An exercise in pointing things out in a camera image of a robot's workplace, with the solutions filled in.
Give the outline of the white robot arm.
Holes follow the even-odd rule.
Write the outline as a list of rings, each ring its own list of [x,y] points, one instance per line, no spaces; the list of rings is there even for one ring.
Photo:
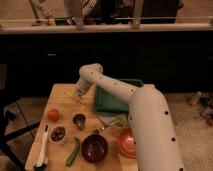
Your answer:
[[[82,96],[93,84],[128,105],[140,171],[185,171],[169,107],[158,89],[105,76],[98,63],[79,69],[75,93]]]

